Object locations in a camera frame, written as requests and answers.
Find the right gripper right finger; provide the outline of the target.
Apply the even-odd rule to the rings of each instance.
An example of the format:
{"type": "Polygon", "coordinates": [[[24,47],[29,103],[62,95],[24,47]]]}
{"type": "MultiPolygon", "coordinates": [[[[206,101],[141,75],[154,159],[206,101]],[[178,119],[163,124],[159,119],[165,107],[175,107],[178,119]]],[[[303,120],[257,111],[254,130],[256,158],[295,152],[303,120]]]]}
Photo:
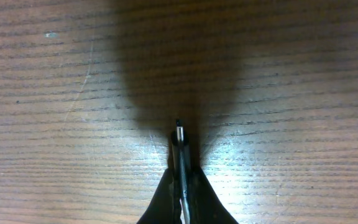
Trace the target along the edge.
{"type": "Polygon", "coordinates": [[[191,224],[238,224],[200,167],[195,167],[188,178],[188,205],[191,224]]]}

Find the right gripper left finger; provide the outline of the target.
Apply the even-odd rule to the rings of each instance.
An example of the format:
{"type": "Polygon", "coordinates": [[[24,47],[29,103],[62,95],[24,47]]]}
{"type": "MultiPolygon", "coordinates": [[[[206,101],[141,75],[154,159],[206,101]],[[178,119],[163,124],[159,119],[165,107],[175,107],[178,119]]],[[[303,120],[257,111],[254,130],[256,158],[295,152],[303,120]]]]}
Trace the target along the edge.
{"type": "Polygon", "coordinates": [[[137,224],[180,224],[181,205],[173,170],[166,169],[149,206],[137,224]]]}

